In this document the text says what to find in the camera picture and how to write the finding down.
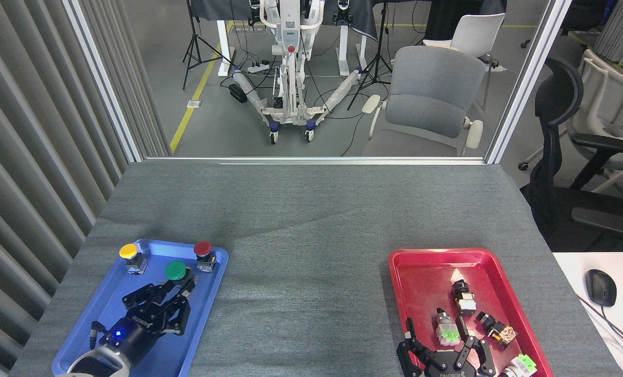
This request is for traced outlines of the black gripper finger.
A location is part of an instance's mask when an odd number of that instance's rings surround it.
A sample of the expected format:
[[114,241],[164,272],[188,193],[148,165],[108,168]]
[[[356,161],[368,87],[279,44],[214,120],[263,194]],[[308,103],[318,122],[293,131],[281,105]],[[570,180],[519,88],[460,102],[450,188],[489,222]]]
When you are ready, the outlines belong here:
[[[471,363],[467,367],[465,366],[467,365],[467,358],[472,349],[476,351],[479,362],[481,363],[479,369],[476,369]],[[469,372],[467,375],[471,374],[472,376],[476,376],[477,374],[494,376],[497,370],[494,366],[493,355],[491,354],[490,347],[486,340],[479,339],[475,336],[468,336],[456,358],[455,370],[463,373]]]
[[401,341],[397,347],[398,361],[400,362],[400,367],[402,367],[404,376],[420,376],[422,374],[422,369],[412,362],[410,356],[414,355],[419,362],[426,363],[432,351],[424,346],[415,336],[414,321],[412,318],[407,318],[405,325],[405,340]]
[[196,286],[196,281],[187,281],[179,291],[161,305],[152,305],[152,334],[162,336],[172,332],[182,336],[185,332],[190,304],[188,296]]
[[168,293],[179,287],[179,284],[173,281],[166,281],[158,285],[149,283],[127,294],[123,297],[123,303],[127,309],[126,316],[173,317],[173,315],[177,315],[183,317],[184,304],[179,298],[172,298],[163,302]]

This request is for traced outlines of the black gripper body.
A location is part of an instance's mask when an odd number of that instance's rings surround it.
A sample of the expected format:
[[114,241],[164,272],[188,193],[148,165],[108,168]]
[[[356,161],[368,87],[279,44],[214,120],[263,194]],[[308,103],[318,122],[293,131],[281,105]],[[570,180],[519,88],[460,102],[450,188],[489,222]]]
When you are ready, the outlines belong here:
[[120,352],[129,362],[141,362],[161,337],[153,325],[137,316],[123,317],[101,339],[101,344]]
[[467,351],[442,350],[422,356],[424,376],[478,376],[484,372],[483,367],[477,369],[469,362]]

